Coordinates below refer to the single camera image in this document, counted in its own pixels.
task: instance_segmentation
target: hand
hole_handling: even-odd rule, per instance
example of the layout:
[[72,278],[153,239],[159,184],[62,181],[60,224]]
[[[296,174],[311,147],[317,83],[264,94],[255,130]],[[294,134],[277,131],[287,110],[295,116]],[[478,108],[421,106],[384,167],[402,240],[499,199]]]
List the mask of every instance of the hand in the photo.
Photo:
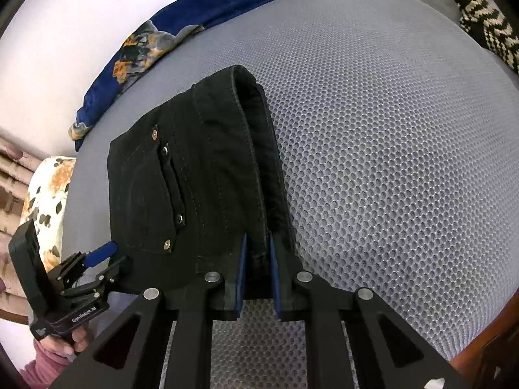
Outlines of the hand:
[[72,355],[74,351],[82,352],[88,347],[87,330],[85,326],[81,326],[72,331],[72,339],[74,340],[74,346],[58,336],[46,336],[41,341],[42,347],[51,353],[58,354],[62,357]]

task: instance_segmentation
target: pink sleeve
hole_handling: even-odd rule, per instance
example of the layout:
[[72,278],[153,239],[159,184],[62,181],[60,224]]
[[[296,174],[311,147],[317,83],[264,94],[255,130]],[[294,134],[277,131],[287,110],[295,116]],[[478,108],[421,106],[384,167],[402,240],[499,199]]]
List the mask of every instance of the pink sleeve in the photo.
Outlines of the pink sleeve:
[[46,389],[70,362],[65,357],[47,351],[37,341],[34,341],[34,349],[36,359],[20,370],[20,374],[30,389]]

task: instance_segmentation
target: metal screw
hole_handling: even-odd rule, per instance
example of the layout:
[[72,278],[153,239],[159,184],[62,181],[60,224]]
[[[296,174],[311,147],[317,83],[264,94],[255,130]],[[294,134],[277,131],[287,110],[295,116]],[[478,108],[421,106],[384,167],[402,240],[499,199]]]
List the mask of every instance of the metal screw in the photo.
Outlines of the metal screw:
[[359,295],[359,298],[362,298],[363,300],[370,300],[373,298],[373,292],[369,288],[361,288],[357,294]]
[[297,274],[297,280],[299,282],[310,282],[313,276],[310,272],[302,271]]
[[146,291],[144,291],[144,298],[146,300],[154,300],[159,296],[160,292],[157,288],[148,288]]
[[204,279],[207,282],[218,282],[221,278],[221,275],[218,272],[207,272]]

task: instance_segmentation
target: black jeans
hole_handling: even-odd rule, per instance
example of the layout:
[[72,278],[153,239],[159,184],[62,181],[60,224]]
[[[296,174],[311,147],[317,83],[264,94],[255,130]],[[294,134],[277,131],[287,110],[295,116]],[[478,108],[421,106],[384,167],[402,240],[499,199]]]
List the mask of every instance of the black jeans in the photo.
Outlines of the black jeans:
[[112,141],[108,180],[119,245],[112,261],[130,258],[119,290],[182,287],[215,270],[245,233],[247,285],[264,287],[269,232],[293,250],[272,119],[245,67],[206,77],[142,116]]

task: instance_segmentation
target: gray mesh mattress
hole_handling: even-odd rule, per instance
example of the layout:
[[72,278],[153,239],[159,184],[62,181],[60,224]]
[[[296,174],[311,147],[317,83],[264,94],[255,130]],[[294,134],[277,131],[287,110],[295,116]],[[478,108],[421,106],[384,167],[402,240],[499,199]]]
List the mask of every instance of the gray mesh mattress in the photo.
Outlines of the gray mesh mattress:
[[[110,141],[243,64],[266,90],[304,266],[374,288],[449,359],[519,286],[519,93],[499,62],[418,0],[276,0],[229,20],[158,63],[90,132],[64,254],[110,239]],[[214,333],[214,387],[305,386],[303,327],[277,324],[268,301]]]

